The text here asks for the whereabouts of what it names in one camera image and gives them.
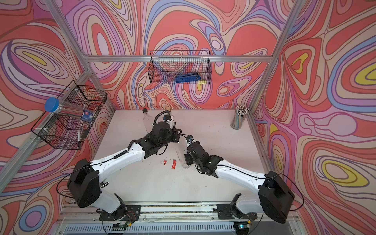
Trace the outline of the clear bottle with black cap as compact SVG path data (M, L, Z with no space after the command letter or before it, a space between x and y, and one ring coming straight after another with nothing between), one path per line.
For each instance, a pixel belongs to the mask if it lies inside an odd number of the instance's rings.
M147 133L150 133L153 129L153 121L154 119L149 115L149 112L146 108L142 110L144 118L143 118L143 123L144 127L147 131Z

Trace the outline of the clear bottle blue label cork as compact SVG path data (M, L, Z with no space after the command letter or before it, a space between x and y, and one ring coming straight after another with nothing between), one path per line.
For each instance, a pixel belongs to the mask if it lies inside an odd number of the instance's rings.
M184 169L188 169L190 166L187 164L185 160L185 154L187 153L187 147L189 146L189 143L187 142L186 137L181 136L179 139L179 142L176 146L176 153L179 159L179 162Z

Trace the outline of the clear bottle red label cork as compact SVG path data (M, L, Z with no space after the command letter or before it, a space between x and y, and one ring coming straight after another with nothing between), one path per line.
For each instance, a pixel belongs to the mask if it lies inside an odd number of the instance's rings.
M170 107L167 107L166 110L168 111L168 114L171 115L171 121L175 121L175 117L173 116L172 109Z

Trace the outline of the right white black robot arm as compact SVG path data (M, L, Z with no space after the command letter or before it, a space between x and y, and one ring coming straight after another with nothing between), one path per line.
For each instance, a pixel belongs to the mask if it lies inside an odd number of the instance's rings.
M265 215L277 223L286 223L295 194L280 174L274 171L257 173L241 168L222 157L209 155L200 142L188 144L185 161L187 165L194 164L201 174L227 180L250 190L258 196Z

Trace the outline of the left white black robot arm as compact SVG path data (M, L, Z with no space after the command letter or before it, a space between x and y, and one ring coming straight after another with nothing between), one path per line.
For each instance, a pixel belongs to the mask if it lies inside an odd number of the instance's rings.
M167 122L153 125L143 138L132 140L127 148L108 157L88 162L79 161L70 175L67 187L80 208L95 207L109 214L124 214L126 206L119 196L108 193L101 185L123 168L156 155L170 143L178 143L182 130Z

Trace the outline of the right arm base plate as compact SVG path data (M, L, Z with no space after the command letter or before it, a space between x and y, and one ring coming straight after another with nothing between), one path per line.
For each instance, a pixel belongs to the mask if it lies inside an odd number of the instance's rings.
M257 213L242 213L236 206L231 204L217 204L213 211L217 213L220 220L242 220L247 219L254 221L258 218Z

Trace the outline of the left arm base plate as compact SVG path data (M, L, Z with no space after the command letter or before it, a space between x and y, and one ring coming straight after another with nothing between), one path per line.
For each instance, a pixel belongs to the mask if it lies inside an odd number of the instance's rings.
M141 205L121 205L115 212L100 212L100 221L128 221L135 222L139 220Z

